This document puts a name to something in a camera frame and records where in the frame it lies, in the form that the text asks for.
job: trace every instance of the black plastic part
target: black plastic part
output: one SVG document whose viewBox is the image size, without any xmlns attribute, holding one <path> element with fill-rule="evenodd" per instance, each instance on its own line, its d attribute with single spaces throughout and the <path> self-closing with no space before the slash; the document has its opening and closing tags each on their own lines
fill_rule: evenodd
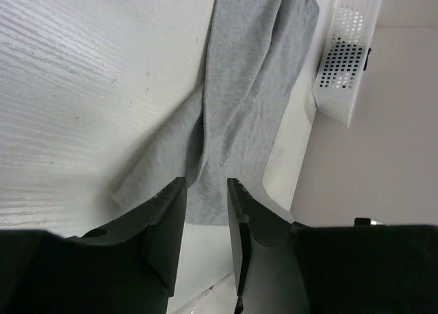
<svg viewBox="0 0 438 314">
<path fill-rule="evenodd" d="M 355 226 L 368 226 L 371 227 L 371 218 L 355 218 Z"/>
<path fill-rule="evenodd" d="M 436 313 L 438 228 L 308 228 L 228 180 L 237 294 L 245 314 Z"/>
<path fill-rule="evenodd" d="M 235 305 L 234 314 L 242 314 L 244 311 L 244 303 L 242 297 L 237 299 L 237 304 Z"/>
<path fill-rule="evenodd" d="M 371 54 L 371 47 L 368 49 L 367 58 L 365 60 L 365 65 L 363 66 L 363 71 L 366 71 L 368 68 L 368 59 L 370 58 Z"/>
<path fill-rule="evenodd" d="M 0 231 L 0 313 L 166 313 L 186 194 L 175 179 L 81 238 Z"/>
</svg>

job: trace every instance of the white ribbed surface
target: white ribbed surface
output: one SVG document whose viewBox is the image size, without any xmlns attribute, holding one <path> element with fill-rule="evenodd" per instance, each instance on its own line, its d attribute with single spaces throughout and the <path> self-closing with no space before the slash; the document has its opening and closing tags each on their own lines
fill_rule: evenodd
<svg viewBox="0 0 438 314">
<path fill-rule="evenodd" d="M 101 194 L 203 77 L 213 3 L 0 0 L 2 227 L 113 217 Z"/>
</svg>

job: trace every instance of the hole pattern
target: hole pattern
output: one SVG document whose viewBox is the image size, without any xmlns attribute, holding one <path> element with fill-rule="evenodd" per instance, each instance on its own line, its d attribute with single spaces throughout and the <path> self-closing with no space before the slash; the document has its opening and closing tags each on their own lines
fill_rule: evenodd
<svg viewBox="0 0 438 314">
<path fill-rule="evenodd" d="M 320 69 L 319 88 L 348 90 L 359 82 L 368 52 L 368 35 L 378 0 L 339 0 L 329 34 L 330 49 Z"/>
</svg>

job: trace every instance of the perforated basket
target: perforated basket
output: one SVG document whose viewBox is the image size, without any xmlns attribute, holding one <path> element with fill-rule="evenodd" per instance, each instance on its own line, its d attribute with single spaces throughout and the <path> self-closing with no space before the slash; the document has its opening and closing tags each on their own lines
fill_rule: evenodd
<svg viewBox="0 0 438 314">
<path fill-rule="evenodd" d="M 336 0 L 313 95 L 318 109 L 350 126 L 382 0 Z"/>
</svg>

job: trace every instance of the gray towel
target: gray towel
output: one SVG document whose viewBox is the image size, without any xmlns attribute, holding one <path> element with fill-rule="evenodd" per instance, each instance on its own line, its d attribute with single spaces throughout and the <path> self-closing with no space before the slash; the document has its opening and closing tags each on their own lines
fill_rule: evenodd
<svg viewBox="0 0 438 314">
<path fill-rule="evenodd" d="M 216 0 L 205 82 L 163 126 L 114 194 L 130 210 L 177 176 L 186 221 L 223 225 L 228 177 L 268 207 L 262 179 L 318 19 L 315 0 Z"/>
</svg>

